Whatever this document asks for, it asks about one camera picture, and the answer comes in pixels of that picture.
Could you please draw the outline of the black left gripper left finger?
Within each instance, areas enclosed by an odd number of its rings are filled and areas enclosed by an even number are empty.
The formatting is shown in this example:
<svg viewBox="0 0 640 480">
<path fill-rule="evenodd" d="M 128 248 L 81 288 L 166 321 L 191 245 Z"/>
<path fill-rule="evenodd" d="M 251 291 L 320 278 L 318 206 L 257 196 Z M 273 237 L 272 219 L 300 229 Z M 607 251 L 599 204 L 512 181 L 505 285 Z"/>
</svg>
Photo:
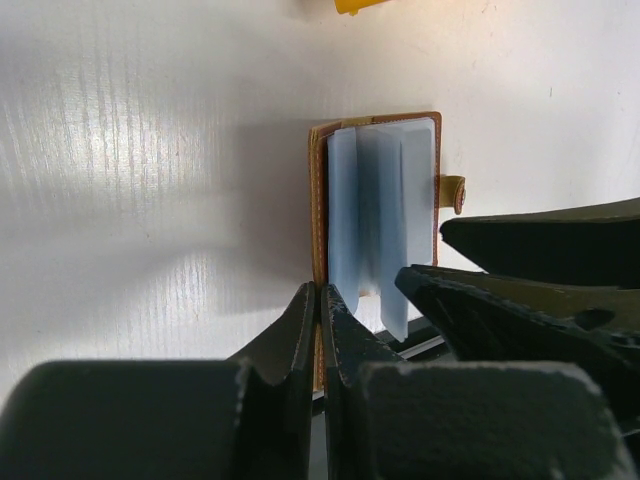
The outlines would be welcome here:
<svg viewBox="0 0 640 480">
<path fill-rule="evenodd" d="M 304 479 L 316 289 L 226 360 L 51 361 L 1 414 L 5 479 Z"/>
</svg>

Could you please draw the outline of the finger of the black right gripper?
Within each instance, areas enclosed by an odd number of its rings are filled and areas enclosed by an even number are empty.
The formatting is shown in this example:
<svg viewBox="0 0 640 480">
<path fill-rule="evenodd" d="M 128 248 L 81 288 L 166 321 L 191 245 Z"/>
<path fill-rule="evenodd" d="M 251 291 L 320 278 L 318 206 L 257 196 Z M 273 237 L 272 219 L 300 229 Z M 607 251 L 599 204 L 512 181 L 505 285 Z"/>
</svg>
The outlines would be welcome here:
<svg viewBox="0 0 640 480">
<path fill-rule="evenodd" d="M 461 361 L 556 361 L 583 369 L 617 420 L 639 416 L 639 292 L 413 265 L 395 280 Z"/>
<path fill-rule="evenodd" d="M 448 220 L 442 240 L 489 274 L 639 287 L 639 200 Z"/>
</svg>

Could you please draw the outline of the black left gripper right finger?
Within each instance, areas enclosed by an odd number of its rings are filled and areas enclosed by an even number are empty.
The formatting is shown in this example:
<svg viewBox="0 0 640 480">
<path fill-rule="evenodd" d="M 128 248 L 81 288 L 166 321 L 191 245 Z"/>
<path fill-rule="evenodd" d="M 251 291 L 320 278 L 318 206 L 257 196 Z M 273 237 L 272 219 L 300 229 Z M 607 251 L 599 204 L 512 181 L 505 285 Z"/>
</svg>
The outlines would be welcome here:
<svg viewBox="0 0 640 480">
<path fill-rule="evenodd" d="M 631 479 L 602 389 L 558 362 L 404 361 L 323 287 L 332 479 Z"/>
</svg>

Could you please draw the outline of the brown leather card holder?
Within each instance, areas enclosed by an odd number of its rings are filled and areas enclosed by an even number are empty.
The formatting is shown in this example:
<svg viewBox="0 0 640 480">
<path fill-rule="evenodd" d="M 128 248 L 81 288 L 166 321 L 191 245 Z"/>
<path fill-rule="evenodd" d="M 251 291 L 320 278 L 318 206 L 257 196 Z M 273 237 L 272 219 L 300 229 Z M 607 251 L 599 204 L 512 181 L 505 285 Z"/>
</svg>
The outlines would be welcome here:
<svg viewBox="0 0 640 480">
<path fill-rule="evenodd" d="M 465 178 L 441 172 L 441 137 L 437 111 L 341 119 L 308 134 L 313 279 L 334 285 L 351 313 L 378 297 L 383 329 L 400 342 L 410 315 L 396 274 L 437 265 L 439 213 L 465 202 Z"/>
</svg>

